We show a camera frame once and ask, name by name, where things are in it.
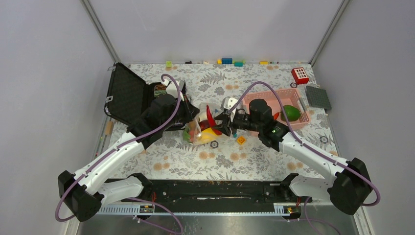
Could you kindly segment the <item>red chili toy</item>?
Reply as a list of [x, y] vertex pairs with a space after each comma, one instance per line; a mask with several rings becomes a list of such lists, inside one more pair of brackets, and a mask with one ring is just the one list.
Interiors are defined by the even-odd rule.
[[214, 127], [216, 126], [216, 121], [214, 120], [209, 105], [206, 105], [206, 115], [207, 115], [207, 120], [209, 122], [210, 128], [212, 129], [212, 131], [216, 134], [216, 135], [222, 135], [222, 133], [218, 130], [215, 130]]

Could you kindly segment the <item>clear zip top bag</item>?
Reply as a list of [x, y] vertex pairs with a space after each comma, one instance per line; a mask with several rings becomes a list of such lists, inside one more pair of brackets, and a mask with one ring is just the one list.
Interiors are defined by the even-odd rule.
[[221, 123], [221, 121], [214, 119], [223, 111], [220, 104], [200, 103], [198, 108], [200, 113], [186, 124], [182, 131], [182, 142], [193, 146], [207, 144], [212, 148], [217, 148], [220, 142], [231, 138], [212, 128], [213, 122], [215, 122], [214, 126]]

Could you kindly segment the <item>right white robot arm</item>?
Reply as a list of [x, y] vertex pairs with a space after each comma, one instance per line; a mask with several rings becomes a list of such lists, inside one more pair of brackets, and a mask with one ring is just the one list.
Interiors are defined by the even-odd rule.
[[354, 215], [373, 191], [367, 167], [354, 158], [336, 157], [298, 137], [294, 131], [272, 116], [264, 99], [250, 102], [250, 111], [236, 107], [237, 100], [227, 97], [221, 104], [222, 113], [215, 117], [221, 123], [214, 127], [226, 136], [237, 130], [257, 131], [263, 145], [287, 154], [317, 171], [321, 178], [291, 173], [283, 181], [280, 194], [288, 202], [298, 197], [329, 200], [341, 212]]

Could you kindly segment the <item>white radish toy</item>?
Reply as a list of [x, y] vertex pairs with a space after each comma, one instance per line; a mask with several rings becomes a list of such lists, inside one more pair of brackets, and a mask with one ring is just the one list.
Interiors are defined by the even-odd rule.
[[206, 113], [206, 111], [203, 111], [203, 112], [200, 112], [199, 113], [199, 115], [198, 115], [198, 122], [201, 122], [201, 121], [204, 121], [204, 120], [207, 120], [208, 118], [207, 118], [207, 113]]

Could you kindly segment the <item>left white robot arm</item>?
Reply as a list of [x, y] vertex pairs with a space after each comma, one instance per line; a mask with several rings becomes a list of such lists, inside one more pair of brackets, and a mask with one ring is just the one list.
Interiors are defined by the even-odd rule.
[[136, 197], [146, 201], [151, 197], [152, 189], [145, 184], [146, 178], [133, 174], [124, 180], [106, 183], [107, 179], [133, 156], [143, 152], [159, 140], [164, 131], [177, 123], [187, 124], [200, 109], [186, 98], [174, 98], [163, 94], [155, 98], [150, 106], [136, 119], [118, 141], [85, 167], [70, 173], [63, 171], [58, 176], [60, 201], [59, 209], [65, 204], [78, 221], [92, 218], [99, 209], [109, 203], [124, 198]]

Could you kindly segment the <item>dark red eggplant toy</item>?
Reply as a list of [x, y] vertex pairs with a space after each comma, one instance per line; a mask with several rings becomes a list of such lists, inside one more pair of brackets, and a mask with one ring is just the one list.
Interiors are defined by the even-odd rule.
[[201, 131], [204, 131], [204, 130], [210, 128], [210, 123], [209, 123], [208, 120], [201, 121], [198, 124], [200, 126]]

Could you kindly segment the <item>yellow pepper toy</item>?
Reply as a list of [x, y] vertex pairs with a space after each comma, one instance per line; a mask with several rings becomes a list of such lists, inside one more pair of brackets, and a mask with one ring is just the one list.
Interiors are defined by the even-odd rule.
[[214, 130], [212, 130], [211, 128], [208, 128], [195, 135], [193, 144], [201, 145], [201, 144], [210, 143], [212, 141], [217, 140], [219, 137], [221, 136], [217, 135], [214, 132]]

